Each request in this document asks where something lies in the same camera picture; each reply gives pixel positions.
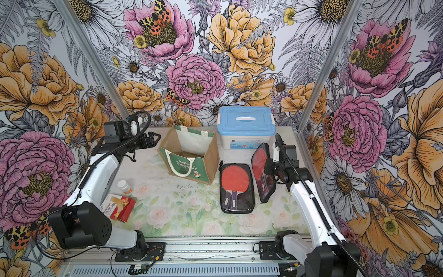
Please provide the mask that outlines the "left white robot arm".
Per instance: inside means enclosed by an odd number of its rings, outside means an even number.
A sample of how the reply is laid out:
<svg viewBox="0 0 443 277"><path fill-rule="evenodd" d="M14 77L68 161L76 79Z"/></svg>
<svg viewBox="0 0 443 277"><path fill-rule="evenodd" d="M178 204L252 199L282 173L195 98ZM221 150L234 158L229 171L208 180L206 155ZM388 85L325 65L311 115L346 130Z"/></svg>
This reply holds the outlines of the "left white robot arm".
<svg viewBox="0 0 443 277"><path fill-rule="evenodd" d="M92 150L80 184L62 207L48 215L62 249L108 248L132 260L141 260L148 254L143 233L113 228L100 205L122 159L128 156L135 160L137 150L158 144L161 136L147 130L150 124L150 117L142 119L136 115L128 122L105 123L105 136Z"/></svg>

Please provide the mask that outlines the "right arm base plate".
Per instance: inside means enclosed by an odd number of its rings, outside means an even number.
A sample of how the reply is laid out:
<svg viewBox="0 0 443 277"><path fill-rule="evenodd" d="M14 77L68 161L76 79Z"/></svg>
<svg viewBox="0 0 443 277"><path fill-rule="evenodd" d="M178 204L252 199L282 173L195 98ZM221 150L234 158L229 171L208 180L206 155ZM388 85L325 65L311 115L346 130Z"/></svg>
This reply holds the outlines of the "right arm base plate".
<svg viewBox="0 0 443 277"><path fill-rule="evenodd" d="M260 260L287 260L288 255L283 252L280 244L271 241L260 241L258 243L258 254Z"/></svg>

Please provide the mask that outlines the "green canvas tote bag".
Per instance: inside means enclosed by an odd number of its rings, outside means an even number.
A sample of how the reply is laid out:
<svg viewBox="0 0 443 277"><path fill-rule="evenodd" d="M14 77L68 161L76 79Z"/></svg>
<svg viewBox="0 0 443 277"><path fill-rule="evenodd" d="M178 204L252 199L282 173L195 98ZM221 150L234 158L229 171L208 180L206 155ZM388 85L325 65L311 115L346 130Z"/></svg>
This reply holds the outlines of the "green canvas tote bag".
<svg viewBox="0 0 443 277"><path fill-rule="evenodd" d="M218 133L174 125L160 140L158 153L170 175L210 185L220 161Z"/></svg>

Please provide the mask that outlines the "ping pong paddle case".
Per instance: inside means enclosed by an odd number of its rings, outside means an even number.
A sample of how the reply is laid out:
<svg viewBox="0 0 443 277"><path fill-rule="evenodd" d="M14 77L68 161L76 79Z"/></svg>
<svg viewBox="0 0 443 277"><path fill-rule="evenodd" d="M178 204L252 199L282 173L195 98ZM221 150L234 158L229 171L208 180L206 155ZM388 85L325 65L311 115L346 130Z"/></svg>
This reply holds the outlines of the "ping pong paddle case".
<svg viewBox="0 0 443 277"><path fill-rule="evenodd" d="M220 162L219 173L221 211L225 214L251 214L255 197L249 165Z"/></svg>
<svg viewBox="0 0 443 277"><path fill-rule="evenodd" d="M267 203L275 192L276 184L273 175L265 172L268 160L273 161L269 154L268 143L261 143L251 158L252 171L257 185L257 191L261 203Z"/></svg>

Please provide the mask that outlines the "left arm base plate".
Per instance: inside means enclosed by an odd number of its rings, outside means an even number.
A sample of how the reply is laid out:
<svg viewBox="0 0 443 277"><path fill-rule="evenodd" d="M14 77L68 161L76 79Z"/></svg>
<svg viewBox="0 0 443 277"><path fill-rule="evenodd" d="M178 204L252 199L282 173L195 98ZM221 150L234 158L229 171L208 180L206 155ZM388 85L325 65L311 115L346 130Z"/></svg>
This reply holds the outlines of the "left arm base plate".
<svg viewBox="0 0 443 277"><path fill-rule="evenodd" d="M116 262L161 262L165 253L165 242L145 243L144 246L124 249L116 254Z"/></svg>

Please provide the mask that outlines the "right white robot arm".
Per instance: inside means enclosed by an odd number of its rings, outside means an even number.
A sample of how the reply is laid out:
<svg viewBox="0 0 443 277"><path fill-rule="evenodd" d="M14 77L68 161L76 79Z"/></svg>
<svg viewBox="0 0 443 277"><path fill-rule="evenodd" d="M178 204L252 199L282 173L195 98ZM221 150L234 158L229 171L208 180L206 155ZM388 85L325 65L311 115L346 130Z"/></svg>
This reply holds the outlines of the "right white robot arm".
<svg viewBox="0 0 443 277"><path fill-rule="evenodd" d="M273 158L265 164L265 174L283 183L296 199L309 229L307 242L295 231L279 232L276 253L281 259L293 257L301 265L300 277L364 277L361 251L348 243L328 214L310 171L300 167L296 146L275 135Z"/></svg>

